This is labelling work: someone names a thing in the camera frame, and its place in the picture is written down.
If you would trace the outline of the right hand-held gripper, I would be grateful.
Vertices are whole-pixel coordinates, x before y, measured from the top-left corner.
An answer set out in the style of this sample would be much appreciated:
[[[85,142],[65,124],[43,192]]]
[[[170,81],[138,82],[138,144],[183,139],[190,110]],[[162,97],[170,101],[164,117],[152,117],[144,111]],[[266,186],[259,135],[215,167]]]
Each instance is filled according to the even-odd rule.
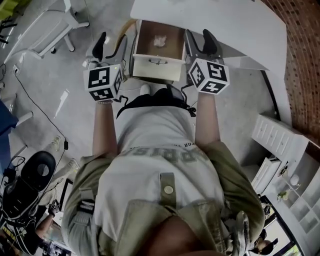
[[[215,36],[203,30],[204,45],[200,54],[197,42],[189,29],[184,32],[184,44],[188,57],[186,62],[187,83],[199,93],[218,95],[230,85],[229,67],[220,57],[206,54],[222,54],[223,50]]]

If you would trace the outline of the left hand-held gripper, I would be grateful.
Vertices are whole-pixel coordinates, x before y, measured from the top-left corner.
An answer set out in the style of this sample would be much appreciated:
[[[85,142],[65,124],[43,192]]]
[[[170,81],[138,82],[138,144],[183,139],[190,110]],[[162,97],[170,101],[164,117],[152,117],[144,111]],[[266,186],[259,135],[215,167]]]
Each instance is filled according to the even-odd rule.
[[[124,81],[124,66],[128,37],[124,34],[116,44],[112,55],[103,58],[106,32],[102,32],[93,49],[93,57],[85,60],[87,69],[83,71],[84,88],[94,101],[117,101],[120,86]]]

